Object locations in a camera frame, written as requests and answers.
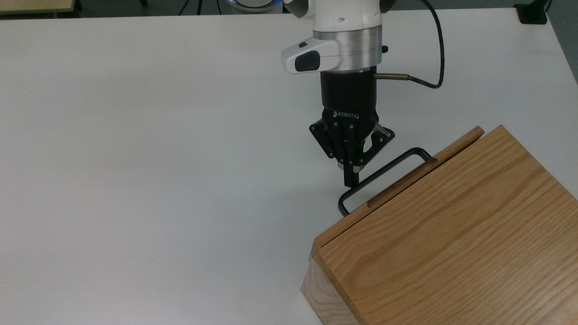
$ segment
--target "black button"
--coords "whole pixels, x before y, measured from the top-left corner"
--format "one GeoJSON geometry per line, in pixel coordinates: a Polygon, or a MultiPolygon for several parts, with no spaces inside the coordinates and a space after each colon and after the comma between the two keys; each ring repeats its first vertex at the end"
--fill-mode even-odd
{"type": "Polygon", "coordinates": [[[295,59],[295,70],[299,72],[315,71],[319,69],[320,65],[321,56],[317,51],[309,51],[305,54],[301,54],[295,59]]]}

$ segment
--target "black cable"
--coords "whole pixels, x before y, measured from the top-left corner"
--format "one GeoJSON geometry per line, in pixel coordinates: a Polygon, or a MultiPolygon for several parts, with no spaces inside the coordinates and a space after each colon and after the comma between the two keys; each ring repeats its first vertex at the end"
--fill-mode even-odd
{"type": "Polygon", "coordinates": [[[428,83],[426,81],[423,81],[419,78],[412,77],[412,76],[408,76],[407,79],[410,81],[413,81],[413,82],[417,82],[418,84],[422,84],[426,87],[437,89],[437,88],[442,86],[443,72],[444,72],[445,67],[446,67],[446,58],[445,58],[444,47],[443,47],[442,24],[439,22],[438,14],[435,12],[434,7],[432,7],[432,5],[429,4],[428,0],[421,0],[421,2],[423,2],[425,4],[425,6],[429,9],[429,11],[432,13],[433,19],[435,20],[435,25],[438,29],[439,58],[440,58],[439,81],[437,84],[431,84],[431,83],[428,83]]]}
{"type": "Polygon", "coordinates": [[[187,5],[188,5],[188,2],[189,2],[189,0],[185,1],[183,7],[181,8],[181,11],[179,11],[179,14],[178,14],[177,16],[180,16],[180,15],[183,13],[184,9],[185,9],[185,8],[187,7],[187,5]]]}
{"type": "Polygon", "coordinates": [[[199,5],[197,6],[197,16],[201,15],[201,6],[203,5],[203,0],[199,0],[199,5]]]}

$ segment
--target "floor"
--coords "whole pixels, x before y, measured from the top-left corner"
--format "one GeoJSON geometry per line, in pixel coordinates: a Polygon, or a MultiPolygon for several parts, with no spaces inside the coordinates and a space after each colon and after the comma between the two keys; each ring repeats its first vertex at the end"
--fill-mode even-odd
{"type": "MultiPolygon", "coordinates": [[[[139,0],[80,0],[83,9],[80,17],[133,17],[133,16],[173,16],[177,15],[187,0],[148,0],[142,6],[139,0]]],[[[223,13],[228,6],[226,0],[200,0],[201,14],[219,14],[217,1],[223,13]]],[[[510,8],[515,3],[530,3],[531,0],[430,0],[437,9],[465,8],[510,8]]],[[[190,0],[183,15],[197,14],[199,0],[190,0]]],[[[418,0],[399,0],[393,10],[423,9],[418,0]]],[[[578,80],[578,1],[553,0],[548,16],[564,50],[568,64],[578,80]]]]}

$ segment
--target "robotiq logo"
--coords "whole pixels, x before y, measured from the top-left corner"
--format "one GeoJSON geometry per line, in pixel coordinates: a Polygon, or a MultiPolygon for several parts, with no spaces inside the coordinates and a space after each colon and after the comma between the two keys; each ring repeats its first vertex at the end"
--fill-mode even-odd
{"type": "Polygon", "coordinates": [[[338,116],[342,116],[342,117],[349,117],[351,119],[360,119],[359,114],[353,114],[353,113],[345,113],[345,112],[337,112],[337,111],[333,111],[333,117],[338,117],[338,116]]]}

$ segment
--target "box side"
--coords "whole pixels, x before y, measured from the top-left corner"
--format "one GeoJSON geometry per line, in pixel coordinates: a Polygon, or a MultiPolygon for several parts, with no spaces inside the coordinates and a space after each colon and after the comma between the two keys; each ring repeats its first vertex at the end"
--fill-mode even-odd
{"type": "Polygon", "coordinates": [[[301,292],[323,325],[360,325],[313,258],[309,259],[301,292]]]}

